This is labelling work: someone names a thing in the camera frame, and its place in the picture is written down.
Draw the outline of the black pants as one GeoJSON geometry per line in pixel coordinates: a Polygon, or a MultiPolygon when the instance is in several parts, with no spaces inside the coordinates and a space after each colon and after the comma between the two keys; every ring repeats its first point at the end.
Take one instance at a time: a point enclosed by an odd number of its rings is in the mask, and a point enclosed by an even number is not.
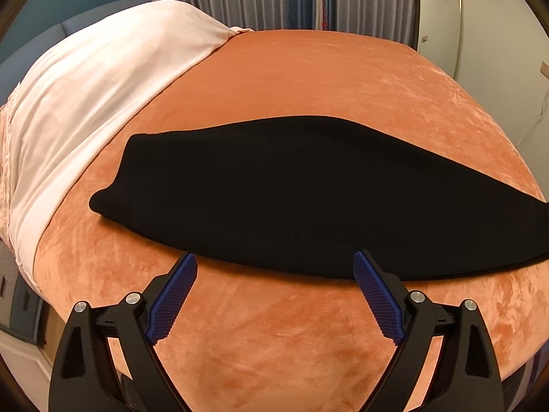
{"type": "Polygon", "coordinates": [[[351,278],[360,250],[404,281],[499,272],[548,254],[547,203],[327,116],[134,135],[89,206],[172,248],[328,278],[351,278]]]}

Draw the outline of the grey bedside cabinet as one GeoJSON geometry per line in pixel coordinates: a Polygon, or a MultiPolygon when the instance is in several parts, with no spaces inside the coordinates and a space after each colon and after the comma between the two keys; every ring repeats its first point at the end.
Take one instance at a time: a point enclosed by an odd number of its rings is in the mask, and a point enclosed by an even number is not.
{"type": "Polygon", "coordinates": [[[4,242],[0,248],[0,280],[1,329],[17,339],[36,344],[43,299],[21,276],[4,242]]]}

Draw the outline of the orange velvet bed cover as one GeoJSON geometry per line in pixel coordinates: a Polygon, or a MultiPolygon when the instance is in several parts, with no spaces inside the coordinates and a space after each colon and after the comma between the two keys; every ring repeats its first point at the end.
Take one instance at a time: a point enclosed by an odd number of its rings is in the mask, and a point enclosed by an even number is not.
{"type": "MultiPolygon", "coordinates": [[[[62,318],[80,300],[114,304],[179,257],[89,209],[130,136],[295,114],[373,127],[541,197],[495,121],[413,49],[337,32],[239,34],[145,106],[73,185],[36,251],[34,278],[47,302],[62,318]]],[[[355,283],[205,257],[156,345],[195,411],[356,411],[394,350],[355,283]]]]}

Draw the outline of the white cream blanket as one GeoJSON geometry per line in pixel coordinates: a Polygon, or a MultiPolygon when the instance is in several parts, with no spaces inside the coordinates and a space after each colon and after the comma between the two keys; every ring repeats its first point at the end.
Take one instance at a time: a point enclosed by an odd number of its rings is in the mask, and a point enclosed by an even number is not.
{"type": "Polygon", "coordinates": [[[193,5],[158,0],[97,21],[37,59],[1,109],[1,237],[26,282],[47,225],[98,153],[240,33],[193,5]]]}

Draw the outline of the standing floor mirror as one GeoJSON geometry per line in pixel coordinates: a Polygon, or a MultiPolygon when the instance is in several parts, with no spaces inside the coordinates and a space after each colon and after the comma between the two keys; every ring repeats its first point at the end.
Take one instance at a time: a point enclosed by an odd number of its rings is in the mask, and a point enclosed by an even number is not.
{"type": "Polygon", "coordinates": [[[417,51],[456,78],[462,48],[463,0],[420,0],[417,51]]]}

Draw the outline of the blue padded headboard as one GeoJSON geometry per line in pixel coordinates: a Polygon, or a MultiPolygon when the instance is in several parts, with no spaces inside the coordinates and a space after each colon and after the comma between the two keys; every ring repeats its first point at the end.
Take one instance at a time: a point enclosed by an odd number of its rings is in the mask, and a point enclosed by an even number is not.
{"type": "Polygon", "coordinates": [[[153,1],[160,0],[118,0],[111,2],[75,15],[37,35],[1,63],[1,105],[7,102],[14,88],[48,49],[60,43],[69,35],[119,11],[153,1]]]}

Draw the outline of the beige wall socket plate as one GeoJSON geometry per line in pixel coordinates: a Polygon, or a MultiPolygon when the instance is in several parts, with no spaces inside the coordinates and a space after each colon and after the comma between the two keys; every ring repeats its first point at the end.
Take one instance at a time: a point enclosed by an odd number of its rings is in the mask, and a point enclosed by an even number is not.
{"type": "Polygon", "coordinates": [[[541,63],[541,73],[549,78],[549,65],[545,61],[541,63]]]}

